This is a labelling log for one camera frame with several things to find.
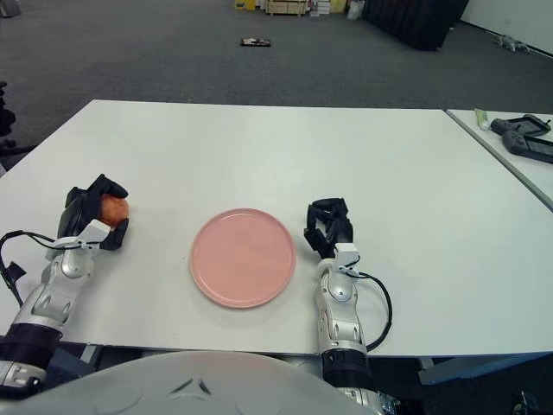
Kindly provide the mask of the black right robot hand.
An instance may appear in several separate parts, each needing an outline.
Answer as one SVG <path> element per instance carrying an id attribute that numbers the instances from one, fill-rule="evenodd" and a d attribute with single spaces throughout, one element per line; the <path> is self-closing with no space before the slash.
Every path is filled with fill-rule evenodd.
<path id="1" fill-rule="evenodd" d="M 303 235 L 322 259 L 333 258 L 338 243 L 353 243 L 353 225 L 347 214 L 343 198 L 321 199 L 308 205 Z"/>

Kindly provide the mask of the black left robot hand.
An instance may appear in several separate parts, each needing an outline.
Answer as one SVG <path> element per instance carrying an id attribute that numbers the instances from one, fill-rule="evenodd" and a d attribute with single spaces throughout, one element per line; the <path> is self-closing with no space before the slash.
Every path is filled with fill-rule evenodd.
<path id="1" fill-rule="evenodd" d="M 128 192 L 103 174 L 87 189 L 73 187 L 67 194 L 57 238 L 78 236 L 92 220 L 100 220 L 101 199 L 106 195 L 125 201 Z"/>

